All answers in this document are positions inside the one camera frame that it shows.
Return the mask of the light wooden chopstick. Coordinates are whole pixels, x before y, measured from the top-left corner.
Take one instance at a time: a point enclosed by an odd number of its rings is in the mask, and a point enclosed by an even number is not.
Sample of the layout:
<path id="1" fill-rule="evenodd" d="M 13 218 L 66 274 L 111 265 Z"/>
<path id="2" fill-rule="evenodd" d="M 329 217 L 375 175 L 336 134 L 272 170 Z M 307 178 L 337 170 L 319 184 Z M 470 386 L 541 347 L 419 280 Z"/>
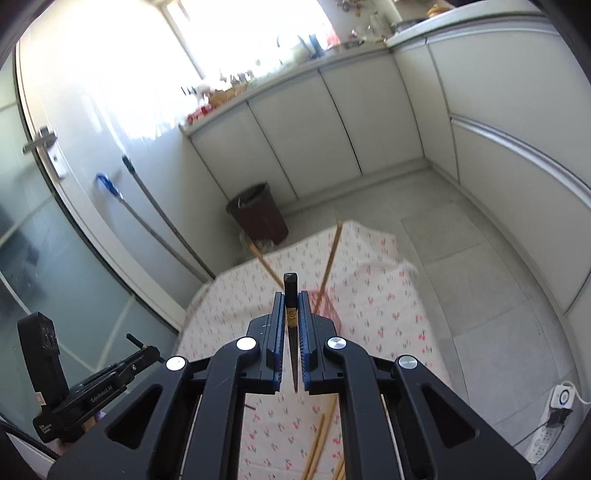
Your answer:
<path id="1" fill-rule="evenodd" d="M 335 261 L 335 253 L 337 252 L 339 246 L 339 240 L 341 240 L 342 236 L 342 222 L 337 223 L 337 227 L 335 228 L 335 237 L 332 239 L 331 250 L 329 250 L 329 258 L 327 265 L 325 266 L 325 272 L 322 276 L 322 283 L 320 289 L 318 289 L 318 296 L 317 301 L 315 301 L 314 311 L 312 313 L 318 314 L 322 304 L 322 298 L 325 296 L 325 289 L 327 289 L 327 285 L 329 282 L 329 276 L 331 275 L 332 265 L 334 265 Z"/>

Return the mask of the black chopstick gold band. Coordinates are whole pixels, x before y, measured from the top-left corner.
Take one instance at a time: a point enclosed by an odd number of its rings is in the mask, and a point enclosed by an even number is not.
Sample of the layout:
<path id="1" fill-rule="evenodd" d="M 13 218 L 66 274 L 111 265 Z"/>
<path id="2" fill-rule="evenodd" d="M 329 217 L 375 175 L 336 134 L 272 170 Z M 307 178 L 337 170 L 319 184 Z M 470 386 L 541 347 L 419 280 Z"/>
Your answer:
<path id="1" fill-rule="evenodd" d="M 284 306 L 286 307 L 286 324 L 288 344 L 290 344 L 290 369 L 293 374 L 294 392 L 297 392 L 297 348 L 298 348 L 298 294 L 297 274 L 287 272 L 283 275 Z"/>

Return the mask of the white kitchen cabinets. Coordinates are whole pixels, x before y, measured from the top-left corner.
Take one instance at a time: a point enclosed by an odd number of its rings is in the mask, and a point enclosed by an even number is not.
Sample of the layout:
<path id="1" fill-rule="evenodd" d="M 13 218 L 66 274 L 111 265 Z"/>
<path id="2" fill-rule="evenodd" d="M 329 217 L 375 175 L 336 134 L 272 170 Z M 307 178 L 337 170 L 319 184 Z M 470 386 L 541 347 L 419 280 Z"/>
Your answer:
<path id="1" fill-rule="evenodd" d="M 280 75 L 185 129 L 225 194 L 288 201 L 429 163 L 494 220 L 576 332 L 590 307 L 590 83 L 549 20 L 480 2 Z"/>

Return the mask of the pink perforated utensil basket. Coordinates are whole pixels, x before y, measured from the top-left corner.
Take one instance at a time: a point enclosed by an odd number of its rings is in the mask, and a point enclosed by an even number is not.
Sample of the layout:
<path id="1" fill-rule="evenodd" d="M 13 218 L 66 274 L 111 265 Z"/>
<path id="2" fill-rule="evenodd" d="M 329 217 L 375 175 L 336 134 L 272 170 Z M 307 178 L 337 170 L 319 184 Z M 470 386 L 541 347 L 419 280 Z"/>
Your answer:
<path id="1" fill-rule="evenodd" d="M 308 298 L 310 298 L 311 313 L 331 319 L 335 326 L 335 332 L 337 332 L 338 335 L 341 334 L 341 318 L 335 310 L 334 305 L 332 305 L 332 301 L 329 299 L 328 294 L 321 294 L 318 290 L 311 290 L 308 291 Z"/>

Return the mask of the cherry print tablecloth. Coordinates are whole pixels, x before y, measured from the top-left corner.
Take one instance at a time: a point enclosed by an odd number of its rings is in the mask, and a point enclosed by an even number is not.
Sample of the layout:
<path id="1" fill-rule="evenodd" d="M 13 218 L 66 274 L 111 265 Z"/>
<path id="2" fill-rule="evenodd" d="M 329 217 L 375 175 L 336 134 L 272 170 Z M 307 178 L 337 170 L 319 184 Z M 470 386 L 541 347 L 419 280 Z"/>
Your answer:
<path id="1" fill-rule="evenodd" d="M 297 273 L 298 286 L 318 290 L 335 231 L 325 229 L 293 246 L 266 256 L 276 274 Z M 325 293 L 341 318 L 341 336 L 376 357 L 403 354 L 420 359 L 444 383 L 450 381 L 436 335 L 417 288 L 418 271 L 399 250 L 392 234 L 355 221 L 342 236 Z M 228 270 L 195 294 L 177 352 L 189 360 L 213 355 L 245 335 L 249 321 L 270 313 L 279 287 L 259 261 Z M 332 395 L 311 396 L 297 381 L 294 392 L 290 361 L 283 362 L 280 392 L 249 395 L 245 409 L 238 476 L 242 479 L 301 479 L 311 443 L 327 414 Z M 339 406 L 335 407 L 315 479 L 331 479 L 342 455 Z"/>

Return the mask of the black power adapter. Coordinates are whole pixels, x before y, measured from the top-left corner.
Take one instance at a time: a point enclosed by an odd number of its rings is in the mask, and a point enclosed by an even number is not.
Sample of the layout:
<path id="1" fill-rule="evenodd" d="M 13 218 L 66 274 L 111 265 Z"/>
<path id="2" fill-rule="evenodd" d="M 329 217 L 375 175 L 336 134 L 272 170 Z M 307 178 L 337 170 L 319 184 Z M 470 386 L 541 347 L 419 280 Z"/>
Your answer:
<path id="1" fill-rule="evenodd" d="M 550 412 L 546 427 L 548 429 L 563 427 L 572 412 L 573 410 L 568 408 L 553 409 Z"/>

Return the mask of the white power strip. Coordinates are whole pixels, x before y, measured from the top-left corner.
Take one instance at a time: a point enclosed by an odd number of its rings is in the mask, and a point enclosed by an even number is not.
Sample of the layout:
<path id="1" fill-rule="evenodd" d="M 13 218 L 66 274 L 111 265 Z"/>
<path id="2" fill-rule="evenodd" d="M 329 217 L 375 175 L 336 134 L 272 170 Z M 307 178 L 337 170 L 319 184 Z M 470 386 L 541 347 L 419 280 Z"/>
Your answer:
<path id="1" fill-rule="evenodd" d="M 542 424 L 532 435 L 525 458 L 533 466 L 539 464 L 558 440 L 566 420 L 573 411 L 577 389 L 570 381 L 556 385 L 549 395 Z"/>

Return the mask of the dark brown trash bin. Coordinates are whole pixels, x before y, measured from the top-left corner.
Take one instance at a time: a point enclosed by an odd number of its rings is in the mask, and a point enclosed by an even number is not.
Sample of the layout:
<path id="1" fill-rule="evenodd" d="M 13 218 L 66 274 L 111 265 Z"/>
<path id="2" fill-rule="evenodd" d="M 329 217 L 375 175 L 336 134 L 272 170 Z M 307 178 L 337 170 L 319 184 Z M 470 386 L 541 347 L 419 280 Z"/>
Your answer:
<path id="1" fill-rule="evenodd" d="M 243 190 L 228 202 L 225 211 L 252 241 L 267 240 L 277 245 L 287 238 L 287 223 L 267 182 Z"/>

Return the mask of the woven basket on counter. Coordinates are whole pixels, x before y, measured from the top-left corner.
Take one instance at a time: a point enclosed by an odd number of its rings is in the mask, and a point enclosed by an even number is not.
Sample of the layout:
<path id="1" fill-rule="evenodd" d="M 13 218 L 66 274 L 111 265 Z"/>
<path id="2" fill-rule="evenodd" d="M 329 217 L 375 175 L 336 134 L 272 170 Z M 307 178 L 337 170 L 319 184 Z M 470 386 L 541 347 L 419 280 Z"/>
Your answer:
<path id="1" fill-rule="evenodd" d="M 213 90 L 208 95 L 208 104 L 214 109 L 221 107 L 221 105 L 245 93 L 247 89 L 249 89 L 248 84 L 237 84 L 228 90 Z"/>

